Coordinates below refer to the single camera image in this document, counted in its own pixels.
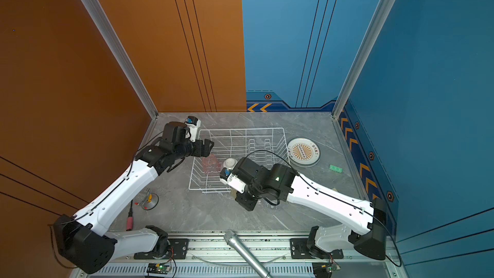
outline orange wall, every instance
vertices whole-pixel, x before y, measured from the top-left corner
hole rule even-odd
[[[0,0],[0,15],[0,156],[91,201],[127,168],[150,117],[80,0]],[[70,205],[0,176],[0,192],[55,213],[86,205],[3,160],[0,173]],[[57,216],[0,201],[0,276],[67,276],[46,226]]]
[[[245,111],[242,0],[99,0],[158,111]]]

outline robotic arm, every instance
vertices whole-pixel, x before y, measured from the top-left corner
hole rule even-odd
[[[301,204],[343,223],[343,227],[312,228],[307,243],[312,256],[326,259],[330,251],[350,248],[348,245],[353,244],[355,250],[367,257],[385,259],[383,200],[377,198],[371,203],[340,194],[282,164],[268,170],[245,157],[238,163],[230,158],[224,166],[221,181],[237,191],[235,201],[247,211],[252,211],[257,201],[265,198],[270,203]]]
[[[60,216],[53,224],[59,254],[88,274],[114,258],[135,252],[151,251],[153,257],[163,257],[169,248],[165,231],[153,225],[126,232],[108,229],[139,191],[166,169],[173,170],[188,156],[209,156],[214,143],[196,140],[200,126],[201,121],[193,116],[185,123],[166,124],[163,136],[143,148],[101,195],[72,217]]]

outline gray marble tabletop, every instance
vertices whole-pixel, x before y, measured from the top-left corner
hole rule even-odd
[[[312,180],[338,192],[359,198],[358,189],[337,133],[325,112],[228,112],[228,113],[163,113],[152,135],[162,131],[170,121],[183,122],[189,115],[202,121],[201,129],[273,128],[283,127],[287,141],[306,137],[317,143],[321,157],[310,168],[298,170]],[[329,227],[339,224],[305,206],[282,202],[272,209],[259,201],[252,212],[244,210],[230,193],[202,193],[189,190],[192,159],[170,173],[163,173],[148,185],[159,196],[157,206],[149,211],[134,206],[134,229],[155,225],[167,232],[184,231],[309,231],[315,225]],[[329,169],[330,164],[341,167],[342,173]],[[115,219],[110,230],[124,231],[128,207]]]

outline white plate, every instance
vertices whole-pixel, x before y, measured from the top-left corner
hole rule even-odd
[[[315,165],[321,156],[318,145],[306,138],[295,138],[288,142],[288,157],[296,165],[309,167]]]

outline dish rack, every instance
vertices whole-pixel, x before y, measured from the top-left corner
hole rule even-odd
[[[230,192],[230,186],[219,180],[219,173],[227,158],[238,161],[256,150],[267,150],[289,162],[284,128],[205,129],[199,131],[199,138],[210,139],[214,147],[209,157],[194,157],[189,190],[200,190],[203,193]],[[249,159],[268,169],[276,163],[284,163],[267,151],[253,153]]]

